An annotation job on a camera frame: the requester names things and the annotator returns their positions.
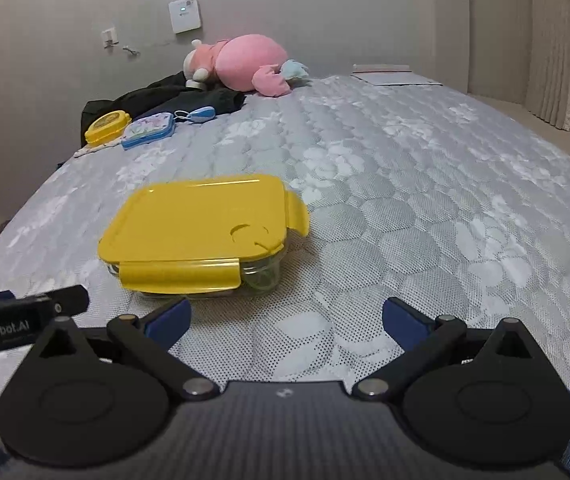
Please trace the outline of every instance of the yellow lid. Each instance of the yellow lid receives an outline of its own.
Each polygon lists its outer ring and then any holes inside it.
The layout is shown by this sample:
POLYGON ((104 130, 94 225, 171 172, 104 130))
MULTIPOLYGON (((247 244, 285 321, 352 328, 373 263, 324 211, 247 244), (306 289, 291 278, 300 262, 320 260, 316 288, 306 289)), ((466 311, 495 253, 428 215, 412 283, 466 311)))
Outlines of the yellow lid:
POLYGON ((131 122, 130 115, 122 110, 105 114, 90 124, 86 131, 86 141, 91 148, 110 142, 123 135, 125 126, 131 122))
POLYGON ((240 262, 284 248, 287 229, 307 236, 309 213, 270 175, 171 182, 134 192, 98 243, 126 288, 163 294, 240 286, 240 262))

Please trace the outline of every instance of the stuffed animal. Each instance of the stuffed animal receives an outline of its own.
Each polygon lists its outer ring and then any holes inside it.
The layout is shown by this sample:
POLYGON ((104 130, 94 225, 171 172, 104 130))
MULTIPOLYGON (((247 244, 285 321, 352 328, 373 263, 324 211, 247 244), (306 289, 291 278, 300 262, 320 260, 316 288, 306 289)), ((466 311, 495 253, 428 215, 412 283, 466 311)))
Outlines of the stuffed animal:
POLYGON ((205 89, 206 82, 220 80, 239 92, 258 91, 269 97, 291 92, 288 81, 305 79, 306 67, 287 60, 278 43, 260 34, 239 36, 208 45, 191 42, 194 50, 185 57, 183 71, 187 86, 205 89))

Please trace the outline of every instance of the pink plush fin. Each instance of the pink plush fin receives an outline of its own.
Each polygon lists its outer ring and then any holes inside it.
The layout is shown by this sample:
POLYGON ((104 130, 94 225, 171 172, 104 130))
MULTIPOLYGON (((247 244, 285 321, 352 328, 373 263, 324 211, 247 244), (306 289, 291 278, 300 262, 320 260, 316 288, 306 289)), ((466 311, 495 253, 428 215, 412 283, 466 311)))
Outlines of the pink plush fin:
POLYGON ((291 88, 281 74, 277 74, 278 65, 263 65, 252 77, 252 85, 267 97, 280 97, 291 92, 291 88))

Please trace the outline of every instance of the white mesh bedspread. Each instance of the white mesh bedspread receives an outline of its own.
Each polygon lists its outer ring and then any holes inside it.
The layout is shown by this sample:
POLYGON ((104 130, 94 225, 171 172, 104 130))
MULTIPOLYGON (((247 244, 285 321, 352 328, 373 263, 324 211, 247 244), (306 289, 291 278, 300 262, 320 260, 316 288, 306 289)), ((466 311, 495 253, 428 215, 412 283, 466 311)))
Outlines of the white mesh bedspread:
MULTIPOLYGON (((153 182, 270 173, 302 196, 311 234, 291 240, 280 287, 192 301, 172 353, 227 380, 331 380, 348 388, 401 350, 383 300, 472 326, 521 318, 570 387, 570 157, 456 91, 373 87, 347 76, 125 152, 68 161, 0 236, 0 290, 83 283, 99 326, 155 300, 96 256, 127 196, 153 182)), ((0 353, 0 391, 27 349, 0 353)))

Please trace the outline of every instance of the curtain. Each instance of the curtain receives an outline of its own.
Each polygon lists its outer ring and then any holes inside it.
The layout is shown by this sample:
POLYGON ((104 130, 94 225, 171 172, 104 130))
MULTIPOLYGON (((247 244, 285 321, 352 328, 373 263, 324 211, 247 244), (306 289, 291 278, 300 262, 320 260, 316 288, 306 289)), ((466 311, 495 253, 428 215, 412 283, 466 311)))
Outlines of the curtain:
POLYGON ((570 130, 570 0, 532 0, 532 45, 525 107, 570 130))

